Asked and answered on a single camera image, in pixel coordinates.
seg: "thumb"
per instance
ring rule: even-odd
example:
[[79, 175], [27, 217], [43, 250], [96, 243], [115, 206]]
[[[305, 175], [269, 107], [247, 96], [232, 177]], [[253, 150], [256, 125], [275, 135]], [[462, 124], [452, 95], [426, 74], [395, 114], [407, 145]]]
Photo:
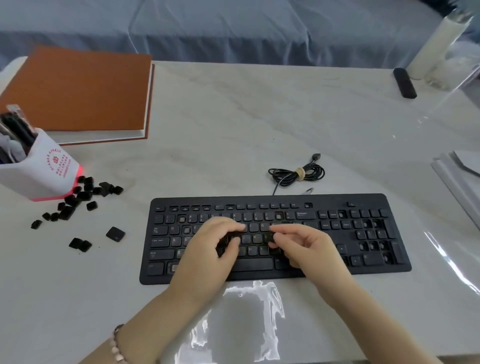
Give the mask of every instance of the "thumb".
[[232, 240], [230, 240], [227, 248], [225, 249], [225, 252], [220, 258], [220, 261], [222, 262], [223, 265], [226, 266], [226, 269], [228, 269], [229, 272], [231, 271], [233, 264], [237, 260], [237, 256], [239, 254], [239, 245], [240, 245], [239, 237], [235, 237]]
[[288, 236], [286, 236], [286, 235], [284, 235], [280, 232], [276, 232], [273, 235], [273, 240], [275, 240], [275, 243], [280, 248], [285, 250], [285, 252], [287, 252], [288, 255], [290, 257], [292, 257], [294, 260], [296, 260], [297, 262], [301, 261], [301, 258], [303, 256], [303, 254], [305, 253], [306, 248], [299, 245], [295, 241], [291, 240]]

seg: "beige rubber band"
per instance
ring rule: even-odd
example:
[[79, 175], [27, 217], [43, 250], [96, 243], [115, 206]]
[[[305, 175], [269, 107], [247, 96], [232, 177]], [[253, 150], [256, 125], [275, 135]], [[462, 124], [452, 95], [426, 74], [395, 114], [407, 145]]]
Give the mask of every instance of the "beige rubber band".
[[303, 181], [303, 179], [305, 178], [305, 170], [303, 168], [297, 168], [295, 172], [299, 175], [297, 180]]

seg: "brown book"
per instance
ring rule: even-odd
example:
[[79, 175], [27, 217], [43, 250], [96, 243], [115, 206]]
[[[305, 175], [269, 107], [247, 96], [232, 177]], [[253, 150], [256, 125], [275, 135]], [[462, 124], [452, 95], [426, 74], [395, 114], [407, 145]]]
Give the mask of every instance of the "brown book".
[[152, 57], [35, 48], [0, 95], [59, 143], [146, 137]]

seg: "black keyboard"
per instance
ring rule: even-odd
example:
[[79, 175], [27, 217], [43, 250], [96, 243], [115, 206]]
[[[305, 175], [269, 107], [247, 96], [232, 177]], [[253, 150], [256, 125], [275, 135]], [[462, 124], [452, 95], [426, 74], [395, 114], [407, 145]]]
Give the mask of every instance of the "black keyboard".
[[[170, 280], [202, 223], [226, 216], [246, 224], [228, 280], [304, 277], [280, 249], [271, 249], [269, 226], [296, 223], [328, 233], [352, 274], [412, 269], [383, 194], [316, 194], [156, 198], [150, 204], [140, 282]], [[228, 238], [217, 246], [222, 255]]]

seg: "white marble table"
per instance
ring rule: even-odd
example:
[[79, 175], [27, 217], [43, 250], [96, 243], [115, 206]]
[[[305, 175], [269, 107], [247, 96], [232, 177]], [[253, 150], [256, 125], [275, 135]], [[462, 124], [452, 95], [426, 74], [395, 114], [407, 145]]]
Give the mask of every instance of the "white marble table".
[[[480, 111], [462, 92], [415, 86], [412, 101], [388, 70], [156, 62], [148, 140], [66, 147], [121, 196], [35, 231], [56, 203], [0, 186], [2, 362], [74, 363], [165, 289], [139, 283], [151, 199], [269, 195], [268, 168], [315, 152], [326, 177], [278, 193], [386, 194], [413, 270], [356, 280], [436, 355], [480, 352], [480, 232], [429, 165], [480, 150]], [[111, 226], [127, 232], [121, 243], [105, 237]], [[94, 246], [78, 254], [74, 236]], [[361, 358], [307, 280], [281, 279], [228, 283], [162, 363]]]

